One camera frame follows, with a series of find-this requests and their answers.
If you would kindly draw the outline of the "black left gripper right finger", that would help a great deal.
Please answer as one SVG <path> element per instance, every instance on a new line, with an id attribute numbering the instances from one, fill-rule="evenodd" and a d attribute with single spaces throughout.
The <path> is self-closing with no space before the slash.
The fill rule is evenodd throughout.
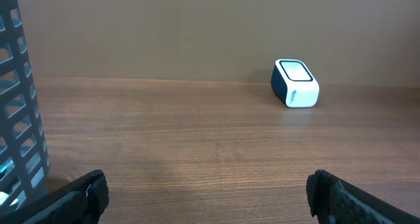
<path id="1" fill-rule="evenodd" d="M 419 218 L 351 185 L 326 170 L 308 176 L 310 214 L 319 224 L 419 224 Z"/>

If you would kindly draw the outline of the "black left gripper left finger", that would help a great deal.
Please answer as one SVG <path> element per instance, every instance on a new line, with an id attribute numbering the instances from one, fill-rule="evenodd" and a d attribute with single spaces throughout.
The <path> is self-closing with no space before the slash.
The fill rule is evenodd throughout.
<path id="1" fill-rule="evenodd" d="M 1 217 L 4 224 L 73 224 L 99 222 L 109 204 L 103 171 L 96 169 L 53 193 Z"/>

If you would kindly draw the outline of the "white barcode scanner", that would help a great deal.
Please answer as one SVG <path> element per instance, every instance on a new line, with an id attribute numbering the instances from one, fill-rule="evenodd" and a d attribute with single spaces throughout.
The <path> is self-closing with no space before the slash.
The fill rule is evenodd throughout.
<path id="1" fill-rule="evenodd" d="M 274 94 L 288 108 L 311 108 L 318 102 L 320 86 L 300 60 L 278 59 L 270 84 Z"/>

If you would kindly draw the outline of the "grey plastic mesh basket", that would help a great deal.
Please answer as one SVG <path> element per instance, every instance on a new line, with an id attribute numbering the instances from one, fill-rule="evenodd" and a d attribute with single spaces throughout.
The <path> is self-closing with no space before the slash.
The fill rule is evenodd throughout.
<path id="1" fill-rule="evenodd" d="M 49 170 L 18 0 L 1 0 L 1 214 L 45 196 Z"/>

